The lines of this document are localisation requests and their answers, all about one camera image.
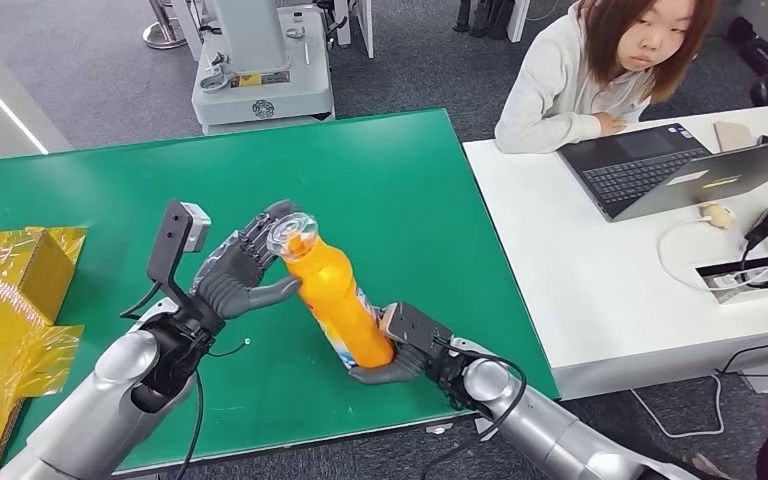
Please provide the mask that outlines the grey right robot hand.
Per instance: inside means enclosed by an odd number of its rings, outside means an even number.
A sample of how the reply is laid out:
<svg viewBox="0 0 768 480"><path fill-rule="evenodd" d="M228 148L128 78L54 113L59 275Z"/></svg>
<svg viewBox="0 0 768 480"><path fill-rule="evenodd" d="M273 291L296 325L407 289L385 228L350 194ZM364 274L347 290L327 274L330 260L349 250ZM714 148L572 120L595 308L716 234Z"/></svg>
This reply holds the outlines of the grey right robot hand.
<svg viewBox="0 0 768 480"><path fill-rule="evenodd" d="M348 375L365 385L380 385L409 382L422 376L429 356L416 347L397 344L392 361L379 367L356 366L348 370Z"/></svg>

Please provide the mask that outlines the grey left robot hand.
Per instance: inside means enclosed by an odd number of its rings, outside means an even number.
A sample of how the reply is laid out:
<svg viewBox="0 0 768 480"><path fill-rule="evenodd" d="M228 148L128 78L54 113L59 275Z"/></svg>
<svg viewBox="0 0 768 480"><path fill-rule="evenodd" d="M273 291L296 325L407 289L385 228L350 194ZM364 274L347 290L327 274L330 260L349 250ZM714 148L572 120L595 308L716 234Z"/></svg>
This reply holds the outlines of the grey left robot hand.
<svg viewBox="0 0 768 480"><path fill-rule="evenodd" d="M265 286L261 282L277 260L277 255L267 247L270 230L279 220L299 211L292 201L280 200L242 229L233 231L199 268L192 283L192 296L202 300L221 319L230 320L295 295L301 280L294 276Z"/></svg>

